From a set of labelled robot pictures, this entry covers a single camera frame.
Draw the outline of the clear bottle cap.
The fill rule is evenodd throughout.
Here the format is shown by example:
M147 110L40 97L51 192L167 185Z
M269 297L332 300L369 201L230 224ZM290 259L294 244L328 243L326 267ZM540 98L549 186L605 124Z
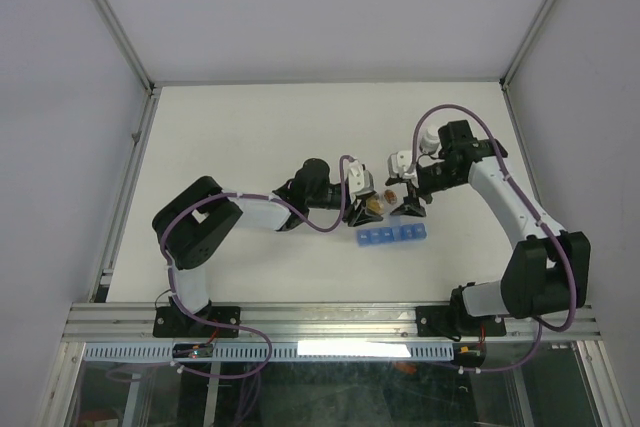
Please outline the clear bottle cap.
M395 205L398 202L396 193L390 189L386 189L383 193L385 201L390 205Z

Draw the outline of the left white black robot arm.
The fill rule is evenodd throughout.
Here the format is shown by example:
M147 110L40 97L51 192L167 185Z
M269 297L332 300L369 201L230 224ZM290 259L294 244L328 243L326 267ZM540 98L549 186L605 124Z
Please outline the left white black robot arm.
M360 227L383 220L373 178L349 155L339 160L337 183L319 158L303 162L294 176L268 195L223 189L212 177L194 181L152 220L161 254L169 263L170 300L156 310L164 324L157 336L218 334L212 324L229 323L206 292L204 264L235 227L289 232L302 224L329 233L340 224Z

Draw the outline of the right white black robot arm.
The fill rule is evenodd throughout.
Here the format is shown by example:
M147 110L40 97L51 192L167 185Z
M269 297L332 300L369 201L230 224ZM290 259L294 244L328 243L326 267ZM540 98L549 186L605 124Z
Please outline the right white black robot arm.
M493 137L475 137L466 121L452 121L423 137L417 151L389 156L388 185L407 188L395 215L423 217L436 193L471 186L504 230L512 254L502 277L460 285L446 308L426 318L431 333L458 341L478 335L492 319L532 318L566 312L554 326L569 328L586 303L591 244L570 232L531 200L507 165L507 152Z

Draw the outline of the clear capsule bottle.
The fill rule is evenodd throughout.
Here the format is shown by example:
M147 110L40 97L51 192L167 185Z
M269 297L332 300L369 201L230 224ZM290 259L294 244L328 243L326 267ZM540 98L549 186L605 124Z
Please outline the clear capsule bottle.
M371 215L382 216L385 211L384 203L377 195L371 196L366 200L366 211Z

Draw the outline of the blue weekly pill organizer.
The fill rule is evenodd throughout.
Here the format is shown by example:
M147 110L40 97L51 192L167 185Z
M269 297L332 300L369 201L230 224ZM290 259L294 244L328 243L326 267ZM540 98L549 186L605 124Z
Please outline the blue weekly pill organizer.
M379 227L359 228L355 233L359 247L373 247L426 240L428 232L423 222L391 223Z

